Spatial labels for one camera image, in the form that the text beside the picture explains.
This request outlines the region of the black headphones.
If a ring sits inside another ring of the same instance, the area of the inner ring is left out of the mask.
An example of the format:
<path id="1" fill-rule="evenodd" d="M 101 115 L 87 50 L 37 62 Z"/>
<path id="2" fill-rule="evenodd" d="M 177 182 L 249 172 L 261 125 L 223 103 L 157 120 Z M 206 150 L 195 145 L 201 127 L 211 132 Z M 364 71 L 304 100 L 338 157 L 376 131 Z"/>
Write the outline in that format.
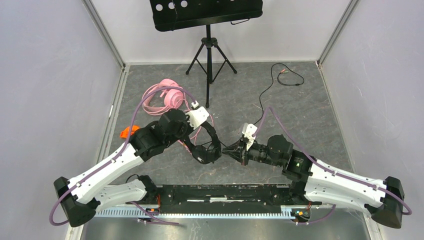
<path id="1" fill-rule="evenodd" d="M 210 164 L 217 161 L 222 156 L 222 145 L 218 138 L 215 128 L 207 121 L 200 125 L 205 128 L 211 138 L 211 143 L 208 147 L 204 145 L 194 145 L 189 136 L 184 137 L 181 141 L 187 146 L 192 157 L 201 164 Z"/>

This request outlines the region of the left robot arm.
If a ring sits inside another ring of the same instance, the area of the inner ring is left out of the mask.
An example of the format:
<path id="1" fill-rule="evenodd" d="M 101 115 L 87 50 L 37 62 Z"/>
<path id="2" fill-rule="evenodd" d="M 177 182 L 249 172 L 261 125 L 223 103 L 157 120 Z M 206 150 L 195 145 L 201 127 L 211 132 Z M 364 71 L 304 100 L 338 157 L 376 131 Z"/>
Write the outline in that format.
<path id="1" fill-rule="evenodd" d="M 79 227 L 96 213 L 114 205 L 140 200 L 145 204 L 153 203 L 157 190 L 141 179 L 108 185 L 178 141 L 185 144 L 199 163 L 214 163 L 222 155 L 222 142 L 207 121 L 208 117 L 204 107 L 188 112 L 171 109 L 159 120 L 137 129 L 113 154 L 87 171 L 70 179 L 57 178 L 53 186 L 58 200 L 49 214 L 50 224 Z"/>

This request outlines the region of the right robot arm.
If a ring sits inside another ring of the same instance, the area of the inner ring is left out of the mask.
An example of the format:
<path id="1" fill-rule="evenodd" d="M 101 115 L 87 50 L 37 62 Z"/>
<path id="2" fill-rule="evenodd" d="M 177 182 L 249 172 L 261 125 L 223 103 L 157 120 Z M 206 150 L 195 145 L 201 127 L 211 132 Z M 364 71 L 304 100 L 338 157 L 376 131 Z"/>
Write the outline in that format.
<path id="1" fill-rule="evenodd" d="M 389 228 L 402 226 L 405 193 L 398 178 L 374 179 L 333 167 L 295 150 L 283 135 L 271 136 L 266 144 L 241 137 L 222 153 L 243 166 L 255 161 L 281 167 L 291 180 L 288 196 L 295 204 L 328 203 L 363 212 Z"/>

